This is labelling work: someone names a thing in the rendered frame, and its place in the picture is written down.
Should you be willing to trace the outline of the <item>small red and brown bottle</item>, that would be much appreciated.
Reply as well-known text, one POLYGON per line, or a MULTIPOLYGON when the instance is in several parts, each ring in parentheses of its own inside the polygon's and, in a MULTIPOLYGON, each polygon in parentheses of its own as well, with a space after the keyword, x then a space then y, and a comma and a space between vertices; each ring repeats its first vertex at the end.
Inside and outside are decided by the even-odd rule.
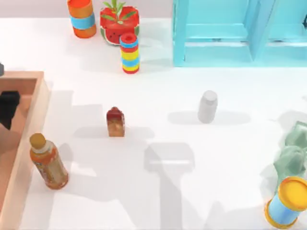
POLYGON ((125 117, 117 107, 114 106, 107 112, 106 120, 110 137, 125 136, 125 117))

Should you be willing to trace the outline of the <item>white bottle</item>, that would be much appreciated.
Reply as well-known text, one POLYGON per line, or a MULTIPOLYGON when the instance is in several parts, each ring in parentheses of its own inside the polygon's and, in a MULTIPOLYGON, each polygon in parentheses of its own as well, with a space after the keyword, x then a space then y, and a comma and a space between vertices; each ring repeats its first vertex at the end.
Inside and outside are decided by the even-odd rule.
POLYGON ((206 91, 200 100, 198 119, 205 124, 211 123, 215 118, 218 105, 218 96, 214 91, 206 91))

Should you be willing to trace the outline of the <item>stack of coloured rings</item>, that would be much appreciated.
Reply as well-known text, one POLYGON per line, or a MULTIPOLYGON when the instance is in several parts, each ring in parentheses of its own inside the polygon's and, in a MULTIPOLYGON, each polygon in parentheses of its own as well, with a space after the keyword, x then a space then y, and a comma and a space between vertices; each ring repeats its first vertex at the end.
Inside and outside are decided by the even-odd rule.
POLYGON ((140 68, 139 42, 134 33, 125 33, 119 39, 122 69, 127 74, 140 68))

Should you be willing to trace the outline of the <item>watermelon plant pot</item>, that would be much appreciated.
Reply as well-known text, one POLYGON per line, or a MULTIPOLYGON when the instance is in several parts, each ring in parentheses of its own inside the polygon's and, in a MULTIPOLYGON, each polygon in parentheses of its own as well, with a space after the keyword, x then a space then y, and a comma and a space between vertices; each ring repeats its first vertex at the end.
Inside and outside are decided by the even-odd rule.
POLYGON ((105 1, 100 10, 100 32, 111 45, 118 46, 125 33, 139 34, 139 11, 118 0, 105 1))

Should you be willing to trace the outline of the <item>light blue rack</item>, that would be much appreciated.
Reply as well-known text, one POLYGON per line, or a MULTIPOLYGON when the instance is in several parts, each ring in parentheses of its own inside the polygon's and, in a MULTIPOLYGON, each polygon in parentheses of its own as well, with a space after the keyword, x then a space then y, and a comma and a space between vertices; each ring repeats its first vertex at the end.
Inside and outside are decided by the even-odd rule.
POLYGON ((173 0, 176 67, 307 67, 307 0, 173 0))

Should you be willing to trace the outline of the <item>orange drink bottle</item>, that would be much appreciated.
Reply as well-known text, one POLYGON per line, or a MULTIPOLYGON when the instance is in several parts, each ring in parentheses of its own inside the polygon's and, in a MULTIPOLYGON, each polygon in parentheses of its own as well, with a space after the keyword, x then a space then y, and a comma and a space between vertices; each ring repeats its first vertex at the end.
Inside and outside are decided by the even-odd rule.
POLYGON ((54 190, 63 188, 69 180, 69 174, 60 158, 58 148, 41 133, 34 133, 29 140, 30 158, 46 186, 54 190))

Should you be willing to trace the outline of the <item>orange can with blue band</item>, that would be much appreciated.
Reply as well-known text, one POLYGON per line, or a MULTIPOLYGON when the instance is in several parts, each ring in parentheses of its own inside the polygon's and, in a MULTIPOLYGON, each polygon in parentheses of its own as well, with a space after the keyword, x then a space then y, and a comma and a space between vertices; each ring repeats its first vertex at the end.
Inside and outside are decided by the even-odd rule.
POLYGON ((67 0, 73 32, 78 38, 96 34, 92 0, 67 0))

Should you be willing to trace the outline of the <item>shallow salmon-coloured box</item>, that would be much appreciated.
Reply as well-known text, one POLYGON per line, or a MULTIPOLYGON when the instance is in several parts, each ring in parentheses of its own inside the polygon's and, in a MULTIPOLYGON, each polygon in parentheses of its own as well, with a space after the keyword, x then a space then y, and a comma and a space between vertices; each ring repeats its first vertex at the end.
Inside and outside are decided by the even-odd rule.
POLYGON ((32 175, 29 138, 42 130, 50 92, 42 71, 6 71, 3 91, 21 98, 11 129, 0 124, 0 230, 18 230, 32 175))

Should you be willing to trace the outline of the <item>pale green crumpled object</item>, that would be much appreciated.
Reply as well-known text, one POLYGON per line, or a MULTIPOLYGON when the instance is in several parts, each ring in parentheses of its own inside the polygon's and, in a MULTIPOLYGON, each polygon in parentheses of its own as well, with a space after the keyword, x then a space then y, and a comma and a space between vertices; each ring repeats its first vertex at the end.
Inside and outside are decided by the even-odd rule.
POLYGON ((273 165, 278 175, 277 184, 289 176, 304 177, 307 167, 307 123, 296 122, 273 165))

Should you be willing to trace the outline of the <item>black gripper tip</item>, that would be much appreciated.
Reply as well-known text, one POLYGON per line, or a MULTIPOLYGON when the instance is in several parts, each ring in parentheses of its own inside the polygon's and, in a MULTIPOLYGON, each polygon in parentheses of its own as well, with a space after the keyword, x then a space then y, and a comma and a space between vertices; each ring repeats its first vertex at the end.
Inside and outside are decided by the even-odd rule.
POLYGON ((8 130, 11 129, 12 119, 20 103, 18 91, 2 91, 0 94, 0 123, 8 130))

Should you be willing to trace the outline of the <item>yellow can with blue band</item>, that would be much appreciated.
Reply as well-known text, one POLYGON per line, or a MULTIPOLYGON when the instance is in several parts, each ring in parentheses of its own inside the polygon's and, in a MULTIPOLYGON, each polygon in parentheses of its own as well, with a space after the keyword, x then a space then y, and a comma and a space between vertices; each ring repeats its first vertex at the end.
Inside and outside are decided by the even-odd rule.
POLYGON ((285 178, 265 206, 266 220, 275 228, 288 229, 307 210, 307 181, 297 176, 285 178))

